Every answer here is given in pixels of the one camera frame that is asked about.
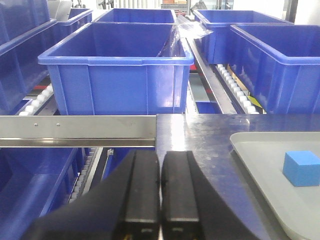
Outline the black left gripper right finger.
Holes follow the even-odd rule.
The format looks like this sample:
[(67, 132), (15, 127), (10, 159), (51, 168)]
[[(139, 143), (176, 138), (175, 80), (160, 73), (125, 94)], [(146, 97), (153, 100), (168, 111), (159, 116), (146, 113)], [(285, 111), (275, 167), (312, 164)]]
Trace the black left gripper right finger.
[(161, 170), (165, 240), (256, 240), (201, 171), (192, 151), (168, 151)]

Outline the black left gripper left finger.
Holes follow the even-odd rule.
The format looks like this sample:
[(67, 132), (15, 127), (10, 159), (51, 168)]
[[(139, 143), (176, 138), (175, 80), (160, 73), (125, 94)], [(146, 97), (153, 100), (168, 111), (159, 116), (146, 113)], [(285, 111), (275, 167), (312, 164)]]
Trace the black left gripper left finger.
[(37, 218), (25, 240), (156, 240), (160, 164), (154, 150), (131, 150), (103, 181)]

